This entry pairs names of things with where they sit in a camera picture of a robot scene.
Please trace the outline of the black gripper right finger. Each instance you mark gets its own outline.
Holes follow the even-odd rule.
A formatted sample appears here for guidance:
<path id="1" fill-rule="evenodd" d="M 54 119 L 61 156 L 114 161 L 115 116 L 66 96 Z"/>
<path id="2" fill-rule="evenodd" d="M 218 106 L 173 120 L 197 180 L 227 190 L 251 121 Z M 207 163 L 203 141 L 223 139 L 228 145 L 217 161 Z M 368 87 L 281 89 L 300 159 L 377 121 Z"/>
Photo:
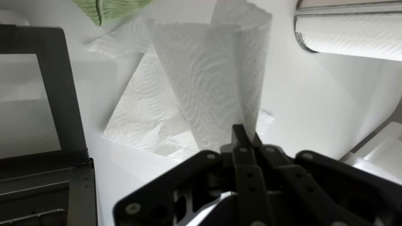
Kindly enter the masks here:
<path id="1" fill-rule="evenodd" d="M 402 226 L 402 187 L 313 150 L 294 158 L 277 145 L 252 144 L 266 188 L 281 192 L 298 226 Z"/>

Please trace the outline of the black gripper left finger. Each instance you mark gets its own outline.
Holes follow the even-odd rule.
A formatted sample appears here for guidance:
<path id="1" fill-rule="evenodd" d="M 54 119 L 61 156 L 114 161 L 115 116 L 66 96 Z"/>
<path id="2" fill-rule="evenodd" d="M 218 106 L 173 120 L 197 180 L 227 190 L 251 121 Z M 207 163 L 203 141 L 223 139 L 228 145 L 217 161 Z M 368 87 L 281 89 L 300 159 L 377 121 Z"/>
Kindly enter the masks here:
<path id="1" fill-rule="evenodd" d="M 115 226 L 249 226 L 267 221 L 267 190 L 257 151 L 241 124 L 232 126 L 231 141 L 220 153 L 201 150 L 113 207 Z"/>

